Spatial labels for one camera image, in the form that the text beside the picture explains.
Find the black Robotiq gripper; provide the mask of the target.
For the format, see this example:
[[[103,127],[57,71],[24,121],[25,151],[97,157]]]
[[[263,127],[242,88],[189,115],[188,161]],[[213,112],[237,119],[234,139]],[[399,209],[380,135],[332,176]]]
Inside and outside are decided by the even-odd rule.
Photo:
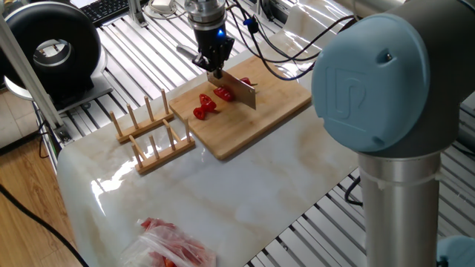
[[[201,53],[192,59],[192,63],[208,72],[214,71],[214,77],[221,79],[224,62],[229,59],[235,39],[227,35],[225,25],[212,30],[194,30],[194,34]],[[217,69],[209,59],[217,62]]]

